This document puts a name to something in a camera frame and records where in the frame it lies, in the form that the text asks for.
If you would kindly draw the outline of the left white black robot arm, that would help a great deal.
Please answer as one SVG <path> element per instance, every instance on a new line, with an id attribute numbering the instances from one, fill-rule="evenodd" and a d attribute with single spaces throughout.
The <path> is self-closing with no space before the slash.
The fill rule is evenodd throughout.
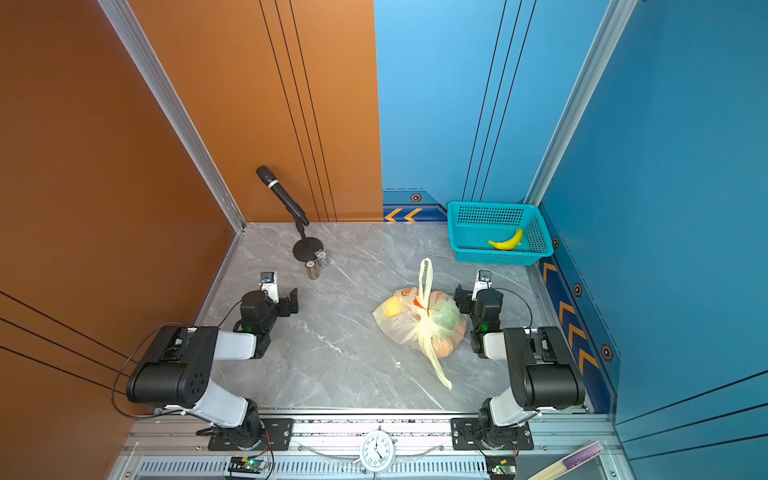
<path id="1" fill-rule="evenodd" d="M 208 424 L 196 432 L 211 450 L 270 447 L 269 425 L 255 401 L 235 395 L 211 379 L 217 361 L 260 359 L 280 318 L 299 312 L 298 290 L 278 300 L 264 290 L 246 293 L 241 319 L 231 331 L 218 326 L 164 325 L 126 385 L 127 399 L 153 408 L 172 408 Z"/>

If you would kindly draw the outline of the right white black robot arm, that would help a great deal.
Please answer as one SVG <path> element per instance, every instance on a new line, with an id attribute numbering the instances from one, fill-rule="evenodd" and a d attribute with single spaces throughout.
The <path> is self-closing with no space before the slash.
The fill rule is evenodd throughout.
<path id="1" fill-rule="evenodd" d="M 584 403 L 586 388 L 561 330 L 555 326 L 505 327 L 500 314 L 503 292 L 486 288 L 471 293 L 457 287 L 461 313 L 470 318 L 470 342 L 482 359 L 504 360 L 508 387 L 486 399 L 476 422 L 455 421 L 457 450 L 531 450 L 529 421 L 550 410 Z"/>

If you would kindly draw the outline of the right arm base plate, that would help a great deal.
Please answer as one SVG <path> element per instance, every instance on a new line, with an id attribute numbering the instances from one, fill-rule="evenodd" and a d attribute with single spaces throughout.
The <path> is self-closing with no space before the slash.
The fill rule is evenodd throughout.
<path id="1" fill-rule="evenodd" d="M 507 427 L 482 427 L 477 418 L 452 418 L 451 439 L 455 450 L 515 450 L 534 449 L 529 424 Z"/>

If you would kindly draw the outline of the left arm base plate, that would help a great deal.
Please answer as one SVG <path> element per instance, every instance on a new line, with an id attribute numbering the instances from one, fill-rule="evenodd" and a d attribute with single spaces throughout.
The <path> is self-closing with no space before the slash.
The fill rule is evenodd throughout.
<path id="1" fill-rule="evenodd" d="M 288 417 L 261 419 L 256 427 L 212 427 L 208 435 L 209 451 L 243 451 L 259 453 L 287 451 L 293 435 L 294 420 Z"/>

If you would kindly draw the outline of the yellowish printed plastic bag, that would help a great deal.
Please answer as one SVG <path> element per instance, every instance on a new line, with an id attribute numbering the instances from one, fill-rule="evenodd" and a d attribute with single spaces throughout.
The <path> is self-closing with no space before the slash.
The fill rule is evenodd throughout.
<path id="1" fill-rule="evenodd" d="M 373 312 L 373 319 L 392 342 L 419 350 L 431 364 L 440 383 L 448 390 L 453 383 L 446 376 L 441 360 L 450 356 L 467 332 L 465 315 L 447 292 L 433 288 L 432 260 L 420 263 L 415 287 L 395 291 Z"/>

